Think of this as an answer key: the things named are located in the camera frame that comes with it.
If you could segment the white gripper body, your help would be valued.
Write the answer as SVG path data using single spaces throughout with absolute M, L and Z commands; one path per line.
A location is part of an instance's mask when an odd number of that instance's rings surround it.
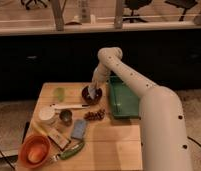
M 92 86 L 99 87 L 109 79 L 110 74 L 111 71 L 106 66 L 99 64 L 93 72 Z

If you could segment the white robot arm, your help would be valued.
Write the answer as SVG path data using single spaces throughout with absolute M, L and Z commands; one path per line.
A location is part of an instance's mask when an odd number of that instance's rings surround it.
M 184 112 L 178 95 L 121 61 L 119 47 L 101 48 L 89 95 L 113 71 L 139 98 L 142 161 L 144 171 L 193 171 Z

